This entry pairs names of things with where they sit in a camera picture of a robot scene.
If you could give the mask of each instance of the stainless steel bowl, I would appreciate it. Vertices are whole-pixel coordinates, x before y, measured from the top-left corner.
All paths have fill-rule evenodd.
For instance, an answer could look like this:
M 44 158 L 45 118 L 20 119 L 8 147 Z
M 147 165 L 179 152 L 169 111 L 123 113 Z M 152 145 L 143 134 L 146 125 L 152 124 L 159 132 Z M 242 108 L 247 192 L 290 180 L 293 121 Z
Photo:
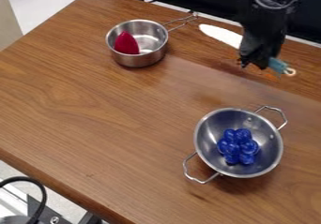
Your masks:
M 279 112 L 284 123 L 276 128 L 267 118 L 258 114 L 263 109 Z M 283 155 L 283 140 L 279 130 L 286 124 L 287 119 L 284 113 L 280 109 L 269 106 L 264 106 L 256 112 L 228 108 L 207 114 L 197 124 L 194 132 L 196 152 L 188 156 L 183 162 L 186 177 L 200 184 L 206 184 L 219 174 L 236 178 L 252 178 L 270 172 L 279 164 Z M 252 132 L 253 139 L 260 145 L 260 152 L 252 165 L 227 165 L 224 157 L 217 150 L 217 141 L 227 128 L 238 129 L 243 127 Z M 216 171 L 205 181 L 198 180 L 188 174 L 187 162 L 196 154 Z
M 166 54 L 168 33 L 186 25 L 188 22 L 196 20 L 197 18 L 197 15 L 193 14 L 186 18 L 170 21 L 164 25 L 149 20 L 131 20 L 123 22 L 109 31 L 106 36 L 106 43 L 112 51 L 114 60 L 118 64 L 126 67 L 151 66 L 160 61 Z M 181 25 L 168 31 L 164 27 L 167 24 L 180 21 L 183 21 Z M 131 33 L 136 39 L 140 49 L 139 54 L 124 54 L 114 49 L 115 40 L 124 31 Z

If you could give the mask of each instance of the red sponge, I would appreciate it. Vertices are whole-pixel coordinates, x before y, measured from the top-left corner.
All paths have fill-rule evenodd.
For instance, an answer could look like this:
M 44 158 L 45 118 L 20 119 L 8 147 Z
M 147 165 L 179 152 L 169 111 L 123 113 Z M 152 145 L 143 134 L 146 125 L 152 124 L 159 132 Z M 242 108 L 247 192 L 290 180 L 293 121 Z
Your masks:
M 122 32 L 115 40 L 114 49 L 124 54 L 139 54 L 135 38 L 128 32 Z

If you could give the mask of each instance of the saucepan handle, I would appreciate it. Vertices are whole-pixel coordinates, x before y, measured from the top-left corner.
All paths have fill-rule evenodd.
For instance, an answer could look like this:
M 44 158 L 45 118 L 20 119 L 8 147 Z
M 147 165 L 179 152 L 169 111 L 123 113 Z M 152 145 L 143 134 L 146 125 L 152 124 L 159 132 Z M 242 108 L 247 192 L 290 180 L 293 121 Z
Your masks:
M 273 108 L 273 107 L 269 107 L 269 106 L 263 106 L 263 107 L 259 108 L 258 110 L 256 110 L 255 113 L 258 113 L 258 112 L 262 111 L 263 109 L 269 109 L 269 110 L 278 112 L 281 115 L 281 117 L 283 118 L 284 122 L 283 122 L 282 125 L 279 126 L 278 130 L 281 130 L 283 127 L 286 126 L 288 121 L 287 121 L 287 118 L 286 118 L 284 112 L 281 109 Z
M 186 17 L 186 18 L 179 18 L 179 19 L 176 19 L 176 20 L 172 20 L 172 21 L 167 22 L 167 23 L 165 23 L 165 24 L 163 24 L 163 25 L 169 25 L 169 24 L 172 24 L 172 23 L 174 23 L 174 22 L 183 22 L 181 25 L 178 25 L 178 26 L 173 27 L 173 28 L 171 28 L 171 29 L 168 30 L 168 32 L 172 32 L 172 31 L 174 31 L 174 30 L 176 30 L 176 29 L 178 29 L 178 28 L 180 28 L 180 27 L 183 27 L 183 26 L 186 25 L 187 23 L 189 23 L 189 22 L 191 22 L 191 21 L 194 21 L 194 20 L 196 20 L 196 19 L 198 19 L 198 15 L 197 15 L 197 13 L 193 13 L 192 15 L 190 15 L 190 16 L 188 16 L 188 17 Z
M 199 184 L 206 184 L 206 183 L 209 183 L 211 180 L 213 180 L 215 177 L 217 177 L 218 175 L 220 175 L 219 172 L 216 172 L 215 174 L 213 174 L 211 177 L 209 177 L 208 179 L 206 179 L 205 181 L 201 181 L 195 177 L 192 177 L 189 175 L 189 172 L 188 172 L 188 167 L 187 167 L 187 162 L 192 159 L 197 153 L 194 152 L 193 154 L 189 155 L 188 157 L 186 157 L 183 161 L 183 168 L 184 168 L 184 175 L 189 178 L 190 180 L 194 181 L 194 182 L 197 182 Z

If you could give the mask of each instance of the wood grain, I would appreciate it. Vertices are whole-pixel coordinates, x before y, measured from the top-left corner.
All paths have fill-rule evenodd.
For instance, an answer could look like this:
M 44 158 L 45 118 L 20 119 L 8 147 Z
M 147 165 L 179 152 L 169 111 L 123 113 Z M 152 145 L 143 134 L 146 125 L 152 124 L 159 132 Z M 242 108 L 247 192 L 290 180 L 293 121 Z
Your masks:
M 173 35 L 158 65 L 115 64 L 104 44 L 107 30 L 138 13 L 160 22 L 178 13 L 165 10 L 131 0 L 77 0 L 2 52 L 0 158 L 112 223 L 320 223 L 317 83 L 281 87 L 296 95 L 249 80 L 255 72 L 234 73 L 244 79 L 208 67 L 233 52 L 211 45 L 211 55 L 197 57 L 187 48 L 197 46 L 185 33 L 192 27 Z M 312 55 L 313 48 L 301 49 Z M 265 104 L 289 119 L 278 168 L 206 186 L 184 178 L 182 160 L 193 152 L 193 129 L 203 115 Z M 272 113 L 264 115 L 278 124 Z M 199 177 L 212 174 L 197 158 L 190 166 Z

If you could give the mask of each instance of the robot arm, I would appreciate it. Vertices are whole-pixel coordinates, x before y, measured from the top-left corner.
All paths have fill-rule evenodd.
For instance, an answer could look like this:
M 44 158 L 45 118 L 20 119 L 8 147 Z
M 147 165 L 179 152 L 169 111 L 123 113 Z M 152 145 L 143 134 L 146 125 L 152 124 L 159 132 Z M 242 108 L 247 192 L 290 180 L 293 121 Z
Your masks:
M 244 27 L 239 55 L 242 66 L 265 69 L 277 57 L 286 35 L 286 23 L 298 0 L 239 0 L 238 20 Z

